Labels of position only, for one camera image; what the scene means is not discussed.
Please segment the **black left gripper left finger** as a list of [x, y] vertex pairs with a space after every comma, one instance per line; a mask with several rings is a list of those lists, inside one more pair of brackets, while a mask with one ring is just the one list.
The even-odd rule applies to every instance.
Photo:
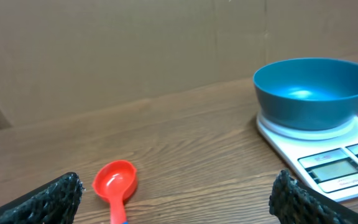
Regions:
[[83, 183], [75, 172], [62, 176], [0, 207], [0, 223], [72, 224]]

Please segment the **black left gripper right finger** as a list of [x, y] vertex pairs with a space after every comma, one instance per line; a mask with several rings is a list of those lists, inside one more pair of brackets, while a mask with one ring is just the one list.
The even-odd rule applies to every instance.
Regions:
[[281, 224], [358, 224], [358, 213], [293, 179], [286, 169], [277, 175], [268, 205]]

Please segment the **red measuring scoop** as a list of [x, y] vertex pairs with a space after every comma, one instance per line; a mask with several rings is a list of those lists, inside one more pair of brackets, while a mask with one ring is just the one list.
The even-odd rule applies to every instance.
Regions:
[[113, 161], [98, 171], [92, 187], [109, 204], [110, 224], [128, 223], [124, 202], [137, 188], [137, 169], [127, 160]]

